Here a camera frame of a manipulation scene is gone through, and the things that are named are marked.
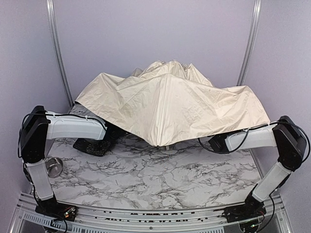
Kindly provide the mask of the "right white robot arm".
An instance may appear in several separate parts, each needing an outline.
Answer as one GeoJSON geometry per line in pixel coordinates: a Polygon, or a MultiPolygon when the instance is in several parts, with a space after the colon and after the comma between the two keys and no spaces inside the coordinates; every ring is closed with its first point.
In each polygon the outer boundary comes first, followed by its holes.
{"type": "Polygon", "coordinates": [[[216,154],[242,150],[253,153],[264,175],[245,199],[245,204],[250,206],[262,204],[282,187],[311,153],[307,133],[288,116],[249,129],[215,134],[207,143],[202,138],[198,141],[204,149],[216,154]]]}

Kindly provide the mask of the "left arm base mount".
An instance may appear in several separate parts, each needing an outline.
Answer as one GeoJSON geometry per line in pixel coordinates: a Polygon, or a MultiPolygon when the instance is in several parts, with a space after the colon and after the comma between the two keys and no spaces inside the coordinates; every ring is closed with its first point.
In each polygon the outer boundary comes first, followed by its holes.
{"type": "Polygon", "coordinates": [[[59,203],[57,200],[50,199],[39,201],[38,205],[35,208],[35,212],[50,216],[56,217],[59,219],[64,219],[67,221],[74,221],[77,215],[77,206],[59,203]]]}

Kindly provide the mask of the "beige and black folding umbrella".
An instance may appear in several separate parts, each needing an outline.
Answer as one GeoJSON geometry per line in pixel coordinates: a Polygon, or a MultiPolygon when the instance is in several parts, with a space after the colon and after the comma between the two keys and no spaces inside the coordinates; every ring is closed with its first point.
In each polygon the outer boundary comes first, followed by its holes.
{"type": "Polygon", "coordinates": [[[127,78],[101,73],[76,101],[160,147],[270,122],[250,87],[215,87],[193,64],[178,61],[157,61],[127,78]]]}

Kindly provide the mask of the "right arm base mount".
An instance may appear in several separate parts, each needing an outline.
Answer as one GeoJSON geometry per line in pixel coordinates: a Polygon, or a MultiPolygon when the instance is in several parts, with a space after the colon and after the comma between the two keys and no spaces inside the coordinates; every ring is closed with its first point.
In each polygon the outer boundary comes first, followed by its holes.
{"type": "Polygon", "coordinates": [[[231,223],[264,216],[265,214],[266,209],[264,203],[256,200],[251,194],[249,194],[246,197],[244,204],[224,208],[222,217],[225,217],[227,222],[231,223]]]}

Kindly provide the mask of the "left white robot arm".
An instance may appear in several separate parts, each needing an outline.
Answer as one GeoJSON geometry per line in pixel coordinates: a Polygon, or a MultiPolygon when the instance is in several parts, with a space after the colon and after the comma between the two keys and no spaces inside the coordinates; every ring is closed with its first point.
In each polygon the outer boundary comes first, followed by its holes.
{"type": "Polygon", "coordinates": [[[76,148],[102,156],[126,131],[97,116],[58,114],[36,106],[22,120],[18,133],[17,155],[26,166],[26,177],[41,201],[55,201],[45,166],[48,140],[76,138],[76,148]]]}

